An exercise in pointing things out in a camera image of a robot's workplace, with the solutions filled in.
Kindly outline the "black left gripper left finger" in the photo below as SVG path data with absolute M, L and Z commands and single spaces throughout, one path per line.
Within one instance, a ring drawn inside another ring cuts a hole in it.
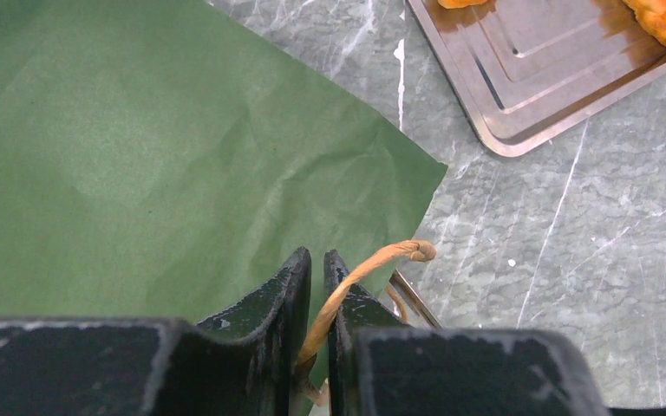
M 311 258 L 198 323 L 0 318 L 0 415 L 289 415 Z

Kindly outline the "green paper bag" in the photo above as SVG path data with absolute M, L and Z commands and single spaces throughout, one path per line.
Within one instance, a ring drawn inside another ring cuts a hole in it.
M 0 318 L 194 324 L 305 248 L 308 329 L 446 170 L 207 1 L 0 1 Z

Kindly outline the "metal baking tray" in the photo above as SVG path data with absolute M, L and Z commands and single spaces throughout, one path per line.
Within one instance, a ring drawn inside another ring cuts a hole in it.
M 666 74 L 620 1 L 410 3 L 481 143 L 515 158 Z

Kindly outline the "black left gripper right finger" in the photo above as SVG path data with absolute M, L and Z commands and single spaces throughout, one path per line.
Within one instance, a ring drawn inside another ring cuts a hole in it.
M 354 285 L 327 334 L 335 415 L 606 415 L 580 350 L 536 329 L 416 328 Z

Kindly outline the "smooth orange fake loaf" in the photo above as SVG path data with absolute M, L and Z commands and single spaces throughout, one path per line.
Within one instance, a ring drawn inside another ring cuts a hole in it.
M 437 3 L 446 10 L 463 9 L 470 6 L 481 5 L 487 0 L 438 0 Z

